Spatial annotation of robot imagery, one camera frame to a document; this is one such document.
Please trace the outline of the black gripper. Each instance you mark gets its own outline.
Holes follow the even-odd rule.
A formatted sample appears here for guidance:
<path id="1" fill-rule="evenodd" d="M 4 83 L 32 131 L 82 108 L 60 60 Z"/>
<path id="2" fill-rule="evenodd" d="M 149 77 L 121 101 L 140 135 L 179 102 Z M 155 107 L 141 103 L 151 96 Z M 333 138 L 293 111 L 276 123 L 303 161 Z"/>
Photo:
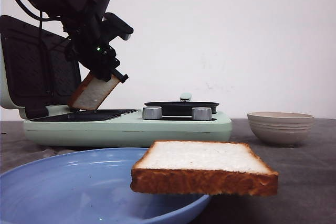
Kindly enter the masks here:
<path id="1" fill-rule="evenodd" d="M 85 16 L 63 17 L 64 31 L 70 39 L 65 49 L 69 60 L 76 60 L 100 80 L 109 81 L 114 75 L 121 83 L 129 78 L 117 70 L 120 61 L 117 53 L 104 38 L 102 21 L 90 12 Z"/>

